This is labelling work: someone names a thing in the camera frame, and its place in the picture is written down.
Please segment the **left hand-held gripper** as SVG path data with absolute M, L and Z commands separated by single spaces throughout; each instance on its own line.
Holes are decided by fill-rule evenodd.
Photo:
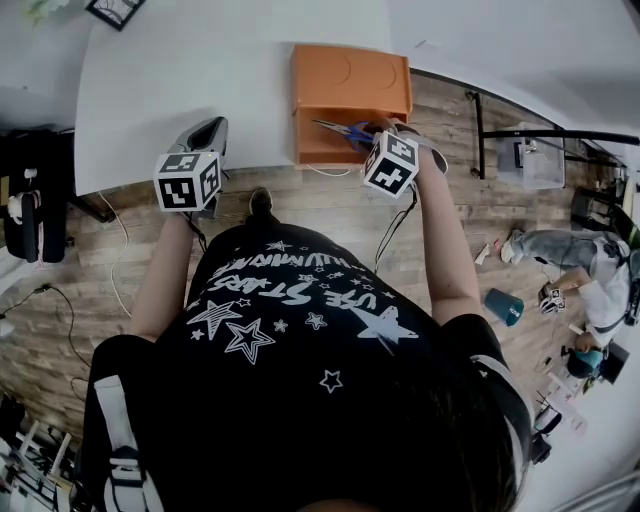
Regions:
M 218 116 L 178 136 L 154 169 L 156 197 L 163 212 L 213 219 L 223 184 L 228 120 Z

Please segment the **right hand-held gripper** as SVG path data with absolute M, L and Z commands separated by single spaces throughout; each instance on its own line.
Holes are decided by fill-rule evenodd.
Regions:
M 449 166 L 443 154 L 424 136 L 406 125 L 387 129 L 374 136 L 374 144 L 364 163 L 363 183 L 394 199 L 399 198 L 419 173 L 419 149 L 433 157 L 442 174 Z

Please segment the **blue-handled scissors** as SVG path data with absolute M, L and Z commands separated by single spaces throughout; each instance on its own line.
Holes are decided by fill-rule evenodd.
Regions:
M 317 125 L 340 134 L 349 142 L 356 151 L 370 151 L 374 146 L 375 136 L 366 131 L 367 122 L 360 122 L 355 125 L 341 125 L 325 120 L 313 120 Z

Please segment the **orange plastic drawer box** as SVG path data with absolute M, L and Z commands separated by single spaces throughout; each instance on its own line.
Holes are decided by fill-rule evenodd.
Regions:
M 360 165 L 366 154 L 320 125 L 380 118 L 408 121 L 413 108 L 408 59 L 340 46 L 301 45 L 291 55 L 294 161 L 297 165 Z

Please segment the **person's right forearm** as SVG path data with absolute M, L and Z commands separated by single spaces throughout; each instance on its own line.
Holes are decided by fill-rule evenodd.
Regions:
M 433 152 L 419 148 L 415 177 L 420 198 L 426 278 L 432 317 L 441 325 L 482 313 L 480 288 L 462 223 L 446 176 Z

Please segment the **person's left forearm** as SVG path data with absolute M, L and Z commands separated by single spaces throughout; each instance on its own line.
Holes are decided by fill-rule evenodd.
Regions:
M 129 333 L 155 342 L 183 310 L 195 232 L 183 214 L 169 214 L 131 312 Z

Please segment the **person's black shoe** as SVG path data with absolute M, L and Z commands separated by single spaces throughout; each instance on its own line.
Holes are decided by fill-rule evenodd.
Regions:
M 249 200 L 249 216 L 247 223 L 273 223 L 278 222 L 272 214 L 273 199 L 270 191 L 264 187 L 255 189 Z

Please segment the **white table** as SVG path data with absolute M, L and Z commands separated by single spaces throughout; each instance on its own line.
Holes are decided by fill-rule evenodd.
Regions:
M 127 26 L 96 24 L 81 72 L 75 184 L 150 180 L 198 122 L 229 122 L 230 168 L 292 161 L 289 59 L 297 43 L 388 52 L 387 0 L 146 0 Z

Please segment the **white paper scrap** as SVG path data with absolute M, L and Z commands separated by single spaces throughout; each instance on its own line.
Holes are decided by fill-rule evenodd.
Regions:
M 482 266 L 486 258 L 490 255 L 500 255 L 502 244 L 499 239 L 496 239 L 493 243 L 487 243 L 480 252 L 476 255 L 474 263 L 478 266 Z

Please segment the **clear plastic bin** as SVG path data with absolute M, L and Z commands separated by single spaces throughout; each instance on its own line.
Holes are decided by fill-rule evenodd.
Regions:
M 565 186 L 565 160 L 559 138 L 511 137 L 495 140 L 497 177 L 526 190 Z

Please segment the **whiteboard on black stand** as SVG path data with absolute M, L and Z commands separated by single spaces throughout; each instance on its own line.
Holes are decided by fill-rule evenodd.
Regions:
M 485 140 L 486 139 L 505 139 L 505 138 L 523 138 L 536 140 L 546 144 L 566 155 L 569 151 L 566 149 L 565 140 L 584 140 L 590 142 L 608 142 L 623 144 L 627 146 L 640 147 L 640 137 L 623 135 L 609 132 L 583 131 L 583 130 L 565 130 L 565 129 L 514 129 L 514 130 L 493 130 L 486 131 L 483 122 L 483 107 L 481 94 L 477 91 L 467 90 L 465 97 L 475 106 L 477 138 L 478 138 L 478 164 L 470 169 L 470 173 L 477 179 L 484 180 L 486 178 L 485 169 Z

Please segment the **teal cup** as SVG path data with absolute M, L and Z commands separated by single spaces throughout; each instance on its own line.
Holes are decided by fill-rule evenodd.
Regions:
M 516 325 L 524 312 L 524 302 L 520 298 L 496 288 L 487 292 L 484 306 L 507 327 Z

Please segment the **flowers in white vase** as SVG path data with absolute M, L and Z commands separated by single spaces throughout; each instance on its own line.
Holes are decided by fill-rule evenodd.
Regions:
M 34 23 L 47 19 L 55 11 L 66 7 L 70 0 L 21 0 L 26 16 Z

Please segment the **person's black star-print shirt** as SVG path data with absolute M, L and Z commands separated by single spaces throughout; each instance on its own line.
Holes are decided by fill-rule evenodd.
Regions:
M 166 512 L 516 501 L 531 419 L 486 320 L 435 321 L 309 229 L 219 234 L 156 341 L 96 348 L 111 376 Z

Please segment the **black picture frame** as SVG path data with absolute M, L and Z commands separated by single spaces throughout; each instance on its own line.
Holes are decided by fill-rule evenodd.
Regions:
M 85 10 L 117 31 L 122 31 L 146 0 L 88 0 Z

